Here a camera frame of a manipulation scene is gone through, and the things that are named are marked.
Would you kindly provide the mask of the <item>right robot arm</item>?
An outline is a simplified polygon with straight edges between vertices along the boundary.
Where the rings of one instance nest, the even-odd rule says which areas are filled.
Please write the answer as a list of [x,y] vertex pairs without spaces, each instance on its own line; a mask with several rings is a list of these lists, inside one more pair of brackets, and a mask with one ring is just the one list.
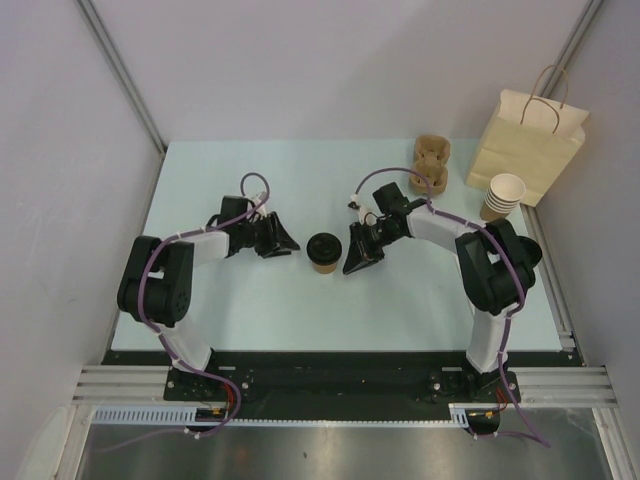
[[511,223],[498,219],[484,226],[438,210],[427,198],[410,200],[397,184],[373,193],[380,210],[375,215],[358,194],[348,207],[358,213],[349,226],[350,242],[343,273],[349,275],[384,259],[384,248],[400,239],[427,241],[457,257],[463,288],[474,307],[466,360],[473,367],[461,376],[463,393],[484,401],[497,389],[493,371],[507,360],[510,321],[535,284],[539,245],[516,234]]

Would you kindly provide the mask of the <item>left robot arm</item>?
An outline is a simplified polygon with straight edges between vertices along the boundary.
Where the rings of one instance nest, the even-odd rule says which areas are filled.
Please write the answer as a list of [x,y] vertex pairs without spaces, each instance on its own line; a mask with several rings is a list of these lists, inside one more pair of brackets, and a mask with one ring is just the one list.
[[266,195],[225,196],[220,212],[196,230],[164,242],[142,235],[134,240],[119,285],[120,311],[144,324],[161,341],[174,368],[189,372],[186,387],[197,398],[214,397],[220,374],[208,367],[213,349],[189,318],[194,269],[252,249],[262,258],[300,249],[275,212],[264,207]]

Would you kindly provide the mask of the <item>black cup lid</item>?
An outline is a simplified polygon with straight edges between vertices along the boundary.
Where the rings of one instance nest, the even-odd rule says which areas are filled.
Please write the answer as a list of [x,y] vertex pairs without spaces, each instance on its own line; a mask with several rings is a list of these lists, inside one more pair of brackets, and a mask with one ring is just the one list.
[[320,232],[314,234],[308,240],[306,253],[311,262],[316,265],[331,265],[340,259],[342,255],[342,244],[335,235]]

